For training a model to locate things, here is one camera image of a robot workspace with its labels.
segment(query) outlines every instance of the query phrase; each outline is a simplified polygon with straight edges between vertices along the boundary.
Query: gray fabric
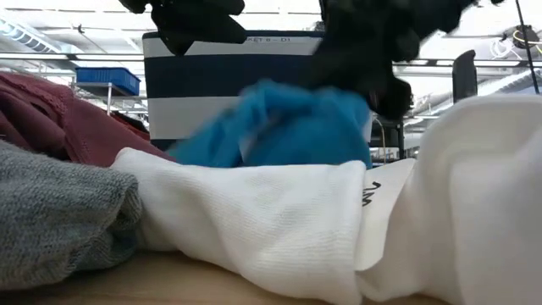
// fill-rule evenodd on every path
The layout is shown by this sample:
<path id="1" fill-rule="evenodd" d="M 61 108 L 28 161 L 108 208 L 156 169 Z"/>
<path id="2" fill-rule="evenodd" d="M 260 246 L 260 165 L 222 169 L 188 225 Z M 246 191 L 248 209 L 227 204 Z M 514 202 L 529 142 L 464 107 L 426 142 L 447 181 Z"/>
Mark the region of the gray fabric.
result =
<path id="1" fill-rule="evenodd" d="M 0 141 L 0 290 L 124 262 L 136 250 L 141 210 L 133 175 Z"/>

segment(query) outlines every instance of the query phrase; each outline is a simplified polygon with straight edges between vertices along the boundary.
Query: navy and white stripes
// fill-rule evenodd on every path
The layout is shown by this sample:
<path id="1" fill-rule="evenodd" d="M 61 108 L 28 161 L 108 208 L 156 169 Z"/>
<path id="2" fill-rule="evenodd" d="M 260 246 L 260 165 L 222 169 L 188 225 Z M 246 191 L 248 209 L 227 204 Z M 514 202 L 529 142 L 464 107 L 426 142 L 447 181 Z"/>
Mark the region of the navy and white stripes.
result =
<path id="1" fill-rule="evenodd" d="M 321 32 L 249 31 L 244 44 L 194 42 L 175 57 L 156 33 L 143 36 L 153 143 L 189 136 L 262 78 L 294 82 Z"/>

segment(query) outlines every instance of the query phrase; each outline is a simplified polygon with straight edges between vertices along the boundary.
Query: red sweater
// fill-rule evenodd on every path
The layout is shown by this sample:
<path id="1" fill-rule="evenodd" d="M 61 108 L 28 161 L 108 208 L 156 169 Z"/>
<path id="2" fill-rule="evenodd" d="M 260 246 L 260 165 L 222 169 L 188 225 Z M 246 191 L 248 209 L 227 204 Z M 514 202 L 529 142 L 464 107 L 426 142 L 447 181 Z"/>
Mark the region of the red sweater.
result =
<path id="1" fill-rule="evenodd" d="M 109 167 L 124 147 L 172 160 L 69 87 L 28 75 L 0 73 L 0 139 L 102 167 Z"/>

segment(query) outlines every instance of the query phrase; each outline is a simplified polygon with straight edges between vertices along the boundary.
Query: blue cloth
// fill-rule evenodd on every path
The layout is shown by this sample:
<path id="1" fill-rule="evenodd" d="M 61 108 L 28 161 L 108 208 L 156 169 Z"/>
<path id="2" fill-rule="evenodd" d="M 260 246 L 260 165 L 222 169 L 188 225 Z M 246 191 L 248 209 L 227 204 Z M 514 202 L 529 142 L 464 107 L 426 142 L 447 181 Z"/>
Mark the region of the blue cloth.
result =
<path id="1" fill-rule="evenodd" d="M 220 114 L 169 153 L 180 164 L 215 168 L 363 161 L 366 101 L 334 88 L 306 91 L 271 81 L 246 89 L 237 108 Z"/>

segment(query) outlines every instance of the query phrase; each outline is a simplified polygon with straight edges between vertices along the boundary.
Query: blue bin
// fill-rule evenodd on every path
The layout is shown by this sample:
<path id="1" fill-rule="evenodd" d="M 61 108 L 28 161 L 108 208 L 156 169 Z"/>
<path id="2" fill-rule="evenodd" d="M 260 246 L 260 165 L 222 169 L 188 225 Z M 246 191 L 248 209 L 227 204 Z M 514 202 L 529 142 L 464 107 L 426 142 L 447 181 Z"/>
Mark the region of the blue bin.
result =
<path id="1" fill-rule="evenodd" d="M 130 96 L 139 96 L 141 80 L 126 68 L 75 68 L 78 83 L 112 83 Z"/>

